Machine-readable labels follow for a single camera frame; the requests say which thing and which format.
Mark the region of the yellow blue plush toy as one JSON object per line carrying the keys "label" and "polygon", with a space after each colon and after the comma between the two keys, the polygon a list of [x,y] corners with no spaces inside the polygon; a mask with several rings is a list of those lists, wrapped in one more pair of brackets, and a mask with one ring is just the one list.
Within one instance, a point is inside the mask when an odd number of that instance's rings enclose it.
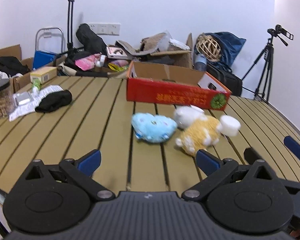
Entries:
{"label": "yellow blue plush toy", "polygon": [[192,157],[199,150],[217,144],[221,136],[217,129],[219,120],[206,115],[201,108],[193,105],[176,108],[173,118],[136,113],[132,116],[131,124],[136,138],[151,144],[166,142],[177,129],[181,129],[175,144]]}

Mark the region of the white foam cylinder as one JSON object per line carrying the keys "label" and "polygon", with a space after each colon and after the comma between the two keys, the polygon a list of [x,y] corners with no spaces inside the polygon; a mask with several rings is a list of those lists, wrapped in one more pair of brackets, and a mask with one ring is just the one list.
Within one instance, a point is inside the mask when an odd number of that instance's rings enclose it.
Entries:
{"label": "white foam cylinder", "polygon": [[217,126],[219,133],[227,137],[235,137],[240,128],[241,123],[229,115],[222,115],[219,119],[219,125]]}

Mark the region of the folding camp table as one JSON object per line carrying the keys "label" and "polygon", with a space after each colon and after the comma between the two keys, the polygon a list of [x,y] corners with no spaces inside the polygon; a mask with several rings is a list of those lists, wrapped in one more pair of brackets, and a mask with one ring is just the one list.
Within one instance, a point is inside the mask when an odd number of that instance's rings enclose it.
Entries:
{"label": "folding camp table", "polygon": [[284,145],[300,135],[269,105],[231,97],[223,111],[126,99],[125,80],[55,77],[43,91],[67,90],[70,104],[51,113],[0,119],[0,189],[10,191],[33,160],[55,164],[101,152],[93,178],[113,192],[183,192],[205,178],[206,149],[245,164],[254,148],[283,179],[300,182],[300,160]]}

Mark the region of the black sock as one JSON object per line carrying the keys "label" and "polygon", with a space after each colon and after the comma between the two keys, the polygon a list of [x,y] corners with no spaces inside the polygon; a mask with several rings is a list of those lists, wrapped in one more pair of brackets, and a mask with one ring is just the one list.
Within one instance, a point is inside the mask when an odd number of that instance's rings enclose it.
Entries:
{"label": "black sock", "polygon": [[37,113],[51,113],[72,102],[72,94],[69,90],[48,94],[35,108]]}

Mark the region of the black suitcase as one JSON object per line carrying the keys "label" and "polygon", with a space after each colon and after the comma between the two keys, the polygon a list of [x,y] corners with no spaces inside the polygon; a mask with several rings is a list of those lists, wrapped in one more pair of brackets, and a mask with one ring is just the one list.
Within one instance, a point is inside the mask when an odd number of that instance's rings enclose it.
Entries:
{"label": "black suitcase", "polygon": [[216,68],[211,64],[207,64],[206,71],[225,85],[232,92],[233,96],[242,95],[242,80],[239,77],[226,70]]}

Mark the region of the white paper packet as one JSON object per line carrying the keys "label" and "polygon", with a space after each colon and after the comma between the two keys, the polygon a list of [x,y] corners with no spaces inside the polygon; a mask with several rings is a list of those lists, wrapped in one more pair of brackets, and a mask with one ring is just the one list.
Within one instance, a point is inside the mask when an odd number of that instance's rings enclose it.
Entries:
{"label": "white paper packet", "polygon": [[8,117],[10,122],[21,116],[25,116],[27,114],[35,112],[35,108],[47,95],[54,92],[63,91],[63,89],[59,85],[50,85],[41,90],[38,90],[37,88],[34,89],[36,90],[36,92],[34,92],[33,90],[32,92],[13,94],[16,108]]}

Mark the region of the small yellow box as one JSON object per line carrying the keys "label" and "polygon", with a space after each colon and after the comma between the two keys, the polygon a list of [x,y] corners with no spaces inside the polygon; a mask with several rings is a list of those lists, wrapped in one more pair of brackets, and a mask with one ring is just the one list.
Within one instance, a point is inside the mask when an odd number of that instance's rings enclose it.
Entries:
{"label": "small yellow box", "polygon": [[41,85],[47,83],[57,76],[57,68],[51,66],[40,67],[30,73],[31,83],[39,82]]}

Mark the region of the red fruit cardboard box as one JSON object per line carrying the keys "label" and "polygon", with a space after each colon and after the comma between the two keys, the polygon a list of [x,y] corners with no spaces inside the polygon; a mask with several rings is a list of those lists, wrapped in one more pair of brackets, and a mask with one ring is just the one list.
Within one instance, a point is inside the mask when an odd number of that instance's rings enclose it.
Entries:
{"label": "red fruit cardboard box", "polygon": [[128,101],[223,111],[230,95],[215,77],[190,68],[133,61],[127,72]]}

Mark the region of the blue water bottle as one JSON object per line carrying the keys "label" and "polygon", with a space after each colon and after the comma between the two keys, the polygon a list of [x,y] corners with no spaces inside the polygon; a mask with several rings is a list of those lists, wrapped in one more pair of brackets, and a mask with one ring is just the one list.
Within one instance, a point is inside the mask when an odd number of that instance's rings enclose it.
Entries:
{"label": "blue water bottle", "polygon": [[194,69],[205,72],[207,69],[207,59],[204,54],[196,54],[194,57]]}

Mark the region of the clear snack jar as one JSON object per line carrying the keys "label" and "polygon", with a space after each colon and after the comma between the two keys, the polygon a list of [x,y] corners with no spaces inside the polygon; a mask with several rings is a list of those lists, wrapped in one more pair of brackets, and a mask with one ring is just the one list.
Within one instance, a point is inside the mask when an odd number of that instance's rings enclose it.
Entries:
{"label": "clear snack jar", "polygon": [[0,80],[0,119],[8,117],[15,110],[13,90],[9,79]]}

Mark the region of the blue velvet bag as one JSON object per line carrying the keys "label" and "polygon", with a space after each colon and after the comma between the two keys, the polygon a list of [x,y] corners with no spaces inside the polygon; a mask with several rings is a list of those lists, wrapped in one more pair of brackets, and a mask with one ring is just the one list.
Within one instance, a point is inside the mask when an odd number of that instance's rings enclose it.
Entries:
{"label": "blue velvet bag", "polygon": [[213,62],[208,60],[208,62],[215,67],[224,68],[231,72],[232,64],[239,52],[242,50],[246,39],[239,38],[233,33],[227,31],[206,34],[212,36],[221,47],[221,57],[219,61]]}

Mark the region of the woven rattan ball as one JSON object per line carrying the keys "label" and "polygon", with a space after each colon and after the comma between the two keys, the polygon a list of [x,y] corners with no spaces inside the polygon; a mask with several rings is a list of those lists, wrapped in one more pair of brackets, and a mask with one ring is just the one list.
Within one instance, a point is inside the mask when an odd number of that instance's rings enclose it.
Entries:
{"label": "woven rattan ball", "polygon": [[200,34],[196,40],[196,49],[211,62],[218,62],[221,59],[221,46],[211,35]]}

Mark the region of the black bag on floor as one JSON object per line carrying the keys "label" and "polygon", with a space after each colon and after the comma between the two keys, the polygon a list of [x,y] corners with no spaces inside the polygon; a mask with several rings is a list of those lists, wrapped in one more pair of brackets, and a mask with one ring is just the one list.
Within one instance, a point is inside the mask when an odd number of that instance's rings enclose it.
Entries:
{"label": "black bag on floor", "polygon": [[91,54],[107,54],[107,45],[104,40],[94,33],[88,24],[83,23],[79,26],[76,31],[76,37],[84,46],[85,51]]}

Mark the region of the open brown cardboard box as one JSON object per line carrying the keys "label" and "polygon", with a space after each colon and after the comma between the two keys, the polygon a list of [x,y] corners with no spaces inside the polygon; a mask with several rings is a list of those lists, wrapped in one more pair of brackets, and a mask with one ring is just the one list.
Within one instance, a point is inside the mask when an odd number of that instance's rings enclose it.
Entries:
{"label": "open brown cardboard box", "polygon": [[186,42],[180,42],[173,39],[168,31],[165,31],[143,38],[139,48],[134,48],[129,43],[121,40],[116,41],[115,46],[124,49],[135,61],[193,68],[192,34],[188,35]]}

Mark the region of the white wall outlet strip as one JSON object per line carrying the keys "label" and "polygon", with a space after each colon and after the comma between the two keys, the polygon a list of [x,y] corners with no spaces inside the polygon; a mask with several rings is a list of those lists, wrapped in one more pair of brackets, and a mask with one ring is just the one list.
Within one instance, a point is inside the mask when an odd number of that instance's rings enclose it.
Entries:
{"label": "white wall outlet strip", "polygon": [[121,24],[119,23],[89,23],[90,29],[97,35],[119,36]]}

